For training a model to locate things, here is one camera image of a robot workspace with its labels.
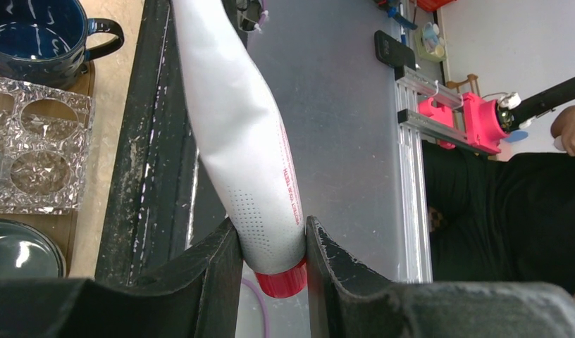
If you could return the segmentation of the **dark green cup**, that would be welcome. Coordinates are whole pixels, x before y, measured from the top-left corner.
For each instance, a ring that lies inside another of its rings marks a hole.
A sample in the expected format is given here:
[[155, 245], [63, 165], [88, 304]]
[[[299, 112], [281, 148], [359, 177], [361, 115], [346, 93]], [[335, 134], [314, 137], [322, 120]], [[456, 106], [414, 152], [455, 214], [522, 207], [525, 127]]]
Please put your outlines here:
[[0, 218], [0, 280], [66, 277], [57, 244], [25, 223]]

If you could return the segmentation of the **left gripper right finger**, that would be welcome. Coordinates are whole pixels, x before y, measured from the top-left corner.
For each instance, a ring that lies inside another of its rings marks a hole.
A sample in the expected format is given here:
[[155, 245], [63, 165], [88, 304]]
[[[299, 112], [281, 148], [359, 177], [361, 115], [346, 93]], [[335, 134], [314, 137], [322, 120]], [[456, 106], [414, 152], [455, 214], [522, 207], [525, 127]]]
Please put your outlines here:
[[393, 282], [307, 219], [313, 337], [575, 337], [575, 301], [545, 283]]

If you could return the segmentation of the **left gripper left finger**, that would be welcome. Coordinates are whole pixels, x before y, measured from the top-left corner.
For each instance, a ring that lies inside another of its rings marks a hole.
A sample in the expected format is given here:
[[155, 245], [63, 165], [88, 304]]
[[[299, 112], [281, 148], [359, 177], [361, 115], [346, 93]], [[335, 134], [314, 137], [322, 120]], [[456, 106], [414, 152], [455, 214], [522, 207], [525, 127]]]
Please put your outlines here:
[[241, 278], [237, 232], [224, 220], [132, 286], [0, 280], [0, 337], [233, 337]]

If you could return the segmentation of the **blue cup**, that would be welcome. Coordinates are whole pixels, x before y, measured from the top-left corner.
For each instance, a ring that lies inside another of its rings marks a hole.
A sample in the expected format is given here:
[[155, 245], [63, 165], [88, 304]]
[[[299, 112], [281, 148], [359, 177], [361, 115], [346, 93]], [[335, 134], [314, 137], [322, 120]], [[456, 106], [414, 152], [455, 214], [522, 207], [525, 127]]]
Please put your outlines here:
[[124, 42], [116, 21], [88, 18], [79, 1], [0, 0], [0, 77], [67, 89]]

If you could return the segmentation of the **toothpaste tube red cap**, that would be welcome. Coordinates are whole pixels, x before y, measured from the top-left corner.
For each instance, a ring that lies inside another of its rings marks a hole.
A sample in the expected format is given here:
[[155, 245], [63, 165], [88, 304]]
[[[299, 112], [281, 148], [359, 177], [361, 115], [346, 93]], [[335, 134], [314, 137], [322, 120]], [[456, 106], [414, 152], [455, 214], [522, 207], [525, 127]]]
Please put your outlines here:
[[283, 119], [220, 1], [174, 1], [185, 100], [201, 161], [273, 298], [307, 284], [305, 225]]

